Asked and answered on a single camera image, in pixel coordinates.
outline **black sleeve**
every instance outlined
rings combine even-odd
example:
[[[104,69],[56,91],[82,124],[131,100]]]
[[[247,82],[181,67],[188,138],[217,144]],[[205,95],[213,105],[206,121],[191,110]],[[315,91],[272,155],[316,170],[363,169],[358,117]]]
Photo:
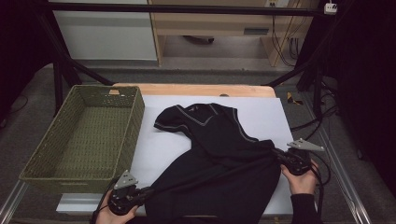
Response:
[[[315,207],[315,196],[312,194],[291,195],[293,220],[291,224],[322,224]]]

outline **green woven basket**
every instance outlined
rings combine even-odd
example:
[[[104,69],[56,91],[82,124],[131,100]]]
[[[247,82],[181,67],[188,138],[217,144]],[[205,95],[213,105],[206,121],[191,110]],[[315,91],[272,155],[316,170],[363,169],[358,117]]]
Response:
[[[138,87],[74,86],[20,180],[50,193],[103,193],[131,168],[144,109]]]

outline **wall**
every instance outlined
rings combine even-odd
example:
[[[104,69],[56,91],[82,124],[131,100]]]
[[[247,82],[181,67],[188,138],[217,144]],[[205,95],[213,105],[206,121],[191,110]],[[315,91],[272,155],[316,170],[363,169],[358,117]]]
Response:
[[[146,4],[146,0],[50,0]],[[156,61],[148,13],[54,11],[71,56],[77,60]]]

